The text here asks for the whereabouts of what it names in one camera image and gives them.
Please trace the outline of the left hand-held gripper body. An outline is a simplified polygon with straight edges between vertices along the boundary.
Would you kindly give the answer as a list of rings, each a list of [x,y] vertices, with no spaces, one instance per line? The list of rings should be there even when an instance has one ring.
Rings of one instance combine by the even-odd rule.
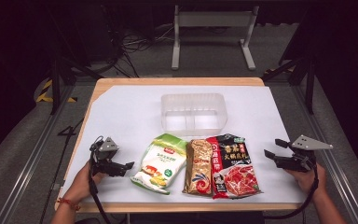
[[[119,146],[111,137],[103,139],[102,136],[99,136],[90,146],[89,150],[90,171],[92,175],[102,173],[114,177],[126,174],[125,165],[112,161],[119,150]]]

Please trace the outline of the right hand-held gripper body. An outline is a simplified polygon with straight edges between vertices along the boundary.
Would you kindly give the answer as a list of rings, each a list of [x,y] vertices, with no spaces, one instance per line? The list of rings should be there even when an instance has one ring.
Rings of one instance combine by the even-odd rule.
[[[290,158],[275,156],[278,168],[306,173],[316,165],[315,150],[333,149],[331,144],[300,135],[295,141],[289,142],[293,154]]]

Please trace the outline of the green and white food packet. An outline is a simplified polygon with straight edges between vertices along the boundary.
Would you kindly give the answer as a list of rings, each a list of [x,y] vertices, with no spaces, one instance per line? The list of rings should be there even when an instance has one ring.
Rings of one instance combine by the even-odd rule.
[[[165,133],[153,139],[131,182],[141,188],[169,195],[167,187],[186,163],[187,141]]]

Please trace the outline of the golden food packet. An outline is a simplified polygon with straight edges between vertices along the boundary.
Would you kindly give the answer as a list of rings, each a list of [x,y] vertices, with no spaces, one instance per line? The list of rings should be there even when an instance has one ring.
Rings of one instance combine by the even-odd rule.
[[[212,194],[212,145],[204,139],[191,140],[186,146],[186,176],[183,193]]]

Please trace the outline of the clear plastic container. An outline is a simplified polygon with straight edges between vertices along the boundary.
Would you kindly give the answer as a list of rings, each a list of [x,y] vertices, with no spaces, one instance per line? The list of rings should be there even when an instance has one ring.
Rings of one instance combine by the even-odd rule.
[[[177,136],[218,135],[227,123],[220,93],[177,93],[161,96],[161,126]]]

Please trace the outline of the person's right hand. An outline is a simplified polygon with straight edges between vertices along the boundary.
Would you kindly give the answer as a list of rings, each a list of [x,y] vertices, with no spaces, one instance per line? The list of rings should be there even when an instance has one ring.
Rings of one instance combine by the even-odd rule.
[[[287,170],[287,173],[294,177],[295,181],[297,182],[297,184],[300,186],[300,188],[302,189],[302,191],[304,193],[310,192],[312,184],[316,177],[316,175],[313,171],[303,173],[303,172]],[[325,169],[320,164],[317,164],[317,174],[318,174],[317,177],[318,177],[319,183],[318,183],[318,188],[314,191],[313,196],[312,196],[312,198],[314,200],[327,195],[326,172],[325,172]]]

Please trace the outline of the person's left hand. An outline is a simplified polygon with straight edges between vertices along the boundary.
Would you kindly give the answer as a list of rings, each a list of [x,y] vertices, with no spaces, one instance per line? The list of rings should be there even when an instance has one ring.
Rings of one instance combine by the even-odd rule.
[[[90,163],[85,165],[76,174],[70,188],[65,192],[63,198],[72,204],[79,204],[83,199],[90,196],[89,186]]]

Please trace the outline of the red and black food packet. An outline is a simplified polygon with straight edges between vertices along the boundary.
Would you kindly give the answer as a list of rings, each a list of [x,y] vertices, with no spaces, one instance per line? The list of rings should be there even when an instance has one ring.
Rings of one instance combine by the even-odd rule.
[[[214,199],[240,199],[261,192],[245,139],[230,133],[209,137]]]

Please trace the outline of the white table mat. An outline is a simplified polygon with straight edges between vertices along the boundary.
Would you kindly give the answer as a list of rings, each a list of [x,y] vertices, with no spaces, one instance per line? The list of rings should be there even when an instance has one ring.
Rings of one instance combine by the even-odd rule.
[[[140,188],[130,181],[152,140],[163,134],[161,96],[179,93],[220,93],[224,96],[227,123],[221,133],[245,139],[261,192],[239,199],[239,203],[302,203],[305,196],[293,177],[276,167],[265,150],[289,156],[291,150],[275,145],[277,138],[288,140],[281,115],[268,87],[255,86],[114,86],[96,99],[85,120],[65,183],[67,190],[76,173],[90,157],[90,145],[99,136],[111,137],[119,151],[114,161],[133,162],[124,177],[107,177],[98,185],[98,197],[108,203],[231,203],[230,199],[211,199],[184,194],[185,173],[180,172],[163,195]]]

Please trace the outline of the black tripod stand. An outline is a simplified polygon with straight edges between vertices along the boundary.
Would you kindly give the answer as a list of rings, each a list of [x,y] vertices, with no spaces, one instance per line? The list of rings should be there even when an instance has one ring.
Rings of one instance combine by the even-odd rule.
[[[309,113],[313,115],[313,87],[314,87],[314,64],[313,59],[310,57],[300,57],[298,59],[291,60],[288,63],[285,63],[278,68],[270,71],[266,71],[265,74],[261,77],[263,81],[268,81],[284,71],[293,68],[293,72],[287,79],[288,83],[291,86],[298,86],[304,77],[306,80],[306,90],[305,90],[305,105]]]
[[[85,66],[71,61],[65,57],[57,57],[51,64],[51,80],[52,80],[52,99],[53,106],[50,114],[55,115],[60,105],[62,104],[60,80],[62,79],[66,85],[73,86],[76,83],[76,75],[72,71],[72,67],[83,72],[86,76],[92,77],[96,80],[103,78],[103,76],[91,71]]]

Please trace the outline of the yellow and black hazard tape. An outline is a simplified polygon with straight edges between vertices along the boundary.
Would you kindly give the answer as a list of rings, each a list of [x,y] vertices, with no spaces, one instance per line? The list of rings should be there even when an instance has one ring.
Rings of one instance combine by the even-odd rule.
[[[52,87],[52,79],[48,78],[45,84],[42,87],[41,92],[36,97],[37,102],[48,102],[52,103],[54,101],[53,97],[48,96],[48,90]]]

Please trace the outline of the aluminium floor rail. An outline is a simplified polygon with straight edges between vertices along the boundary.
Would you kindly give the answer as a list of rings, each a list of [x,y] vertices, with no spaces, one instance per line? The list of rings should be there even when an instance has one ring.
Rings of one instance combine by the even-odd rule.
[[[301,86],[292,88],[312,134],[318,140],[331,143],[334,146],[333,150],[322,151],[320,155],[340,196],[339,201],[345,205],[351,218],[351,224],[358,224],[358,159],[353,153],[331,105],[325,98],[323,90],[319,86],[316,86],[315,89],[313,113],[310,113],[305,103],[304,88]]]
[[[61,102],[59,103],[54,114],[48,117],[44,129],[42,133],[39,135],[38,140],[34,145],[31,155],[29,156],[27,162],[24,164],[23,168],[21,169],[17,181],[0,211],[0,224],[8,224],[8,222],[11,220],[13,213],[17,208],[24,191],[26,190],[30,180],[34,175],[34,171],[37,167],[37,164],[39,163],[46,149],[48,138],[50,137],[52,130],[63,111],[67,98],[73,92],[73,89],[74,86],[66,86],[62,88],[62,97],[60,98]]]

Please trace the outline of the grey metal frame stand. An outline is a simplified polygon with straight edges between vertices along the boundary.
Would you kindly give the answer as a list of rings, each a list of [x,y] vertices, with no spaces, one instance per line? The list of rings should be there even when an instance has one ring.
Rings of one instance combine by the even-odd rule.
[[[255,70],[255,62],[249,44],[258,16],[259,6],[245,11],[181,11],[174,8],[172,47],[172,70],[179,69],[180,62],[180,28],[181,27],[244,27],[245,37],[241,44],[242,54],[250,71]]]

